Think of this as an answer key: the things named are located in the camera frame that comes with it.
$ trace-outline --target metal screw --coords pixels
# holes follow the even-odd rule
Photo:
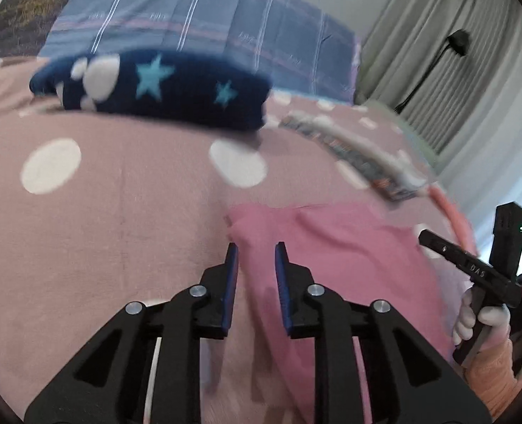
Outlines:
[[[325,292],[325,289],[320,284],[312,284],[308,286],[307,291],[312,296],[322,296]]]
[[[206,287],[203,285],[195,285],[190,288],[189,292],[193,297],[198,298],[206,294]]]
[[[125,306],[125,311],[131,316],[139,314],[142,309],[143,304],[141,304],[139,301],[132,301],[131,303],[127,303]]]
[[[384,314],[390,311],[390,304],[385,300],[377,300],[373,303],[373,309],[378,313]]]

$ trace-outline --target blue plaid fabric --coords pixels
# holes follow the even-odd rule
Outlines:
[[[280,89],[349,101],[358,42],[302,0],[69,0],[40,56],[156,47],[221,56]]]

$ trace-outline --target curtain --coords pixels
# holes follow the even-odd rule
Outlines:
[[[460,28],[471,34],[468,55],[445,53],[401,118],[438,155],[434,169],[488,258],[496,206],[522,205],[520,3],[391,0],[364,42],[357,100],[393,108]]]

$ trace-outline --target black handle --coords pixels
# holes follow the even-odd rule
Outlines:
[[[476,318],[475,326],[473,327],[473,336],[471,339],[463,341],[453,352],[453,359],[464,369],[467,369],[469,365],[471,365],[471,361],[481,349],[482,344],[486,341],[492,329],[492,327],[479,322],[477,319],[480,310],[486,306],[502,305],[502,302],[500,302],[499,299],[492,296],[490,293],[486,293],[485,290],[477,285],[473,285],[471,291],[473,297],[471,301],[471,309]]]

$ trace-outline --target black lamp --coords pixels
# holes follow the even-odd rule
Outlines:
[[[469,50],[469,45],[471,44],[471,36],[469,35],[469,32],[463,29],[459,29],[449,35],[445,40],[442,46],[440,47],[438,53],[434,57],[434,60],[430,63],[428,66],[428,69],[426,72],[422,75],[422,78],[420,78],[420,81],[418,81],[418,84],[414,89],[412,89],[412,92],[408,95],[408,97],[403,101],[400,102],[395,107],[395,113],[400,114],[402,110],[404,110],[404,107],[407,106],[409,101],[414,97],[418,89],[420,89],[420,86],[424,84],[424,81],[426,81],[426,78],[428,78],[429,74],[432,73],[432,70],[434,70],[434,67],[437,65],[437,63],[440,61],[441,56],[444,55],[444,52],[446,52],[449,48],[453,49],[455,53],[457,53],[460,57],[466,56],[467,51]]]

